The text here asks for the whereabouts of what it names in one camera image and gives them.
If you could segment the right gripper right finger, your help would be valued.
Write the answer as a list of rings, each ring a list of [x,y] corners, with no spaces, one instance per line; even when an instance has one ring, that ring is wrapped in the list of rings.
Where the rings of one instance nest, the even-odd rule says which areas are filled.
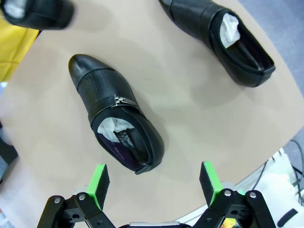
[[[195,228],[219,228],[225,219],[235,219],[241,228],[272,228],[273,218],[261,192],[244,194],[223,188],[211,162],[201,164],[199,181],[208,208]]]

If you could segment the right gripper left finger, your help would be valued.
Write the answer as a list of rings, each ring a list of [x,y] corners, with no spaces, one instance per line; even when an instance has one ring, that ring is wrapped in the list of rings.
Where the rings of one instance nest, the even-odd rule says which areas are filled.
[[[76,223],[85,222],[89,228],[113,228],[103,212],[109,184],[107,165],[97,165],[86,191],[68,199],[54,195],[47,200],[38,227],[73,228]]]

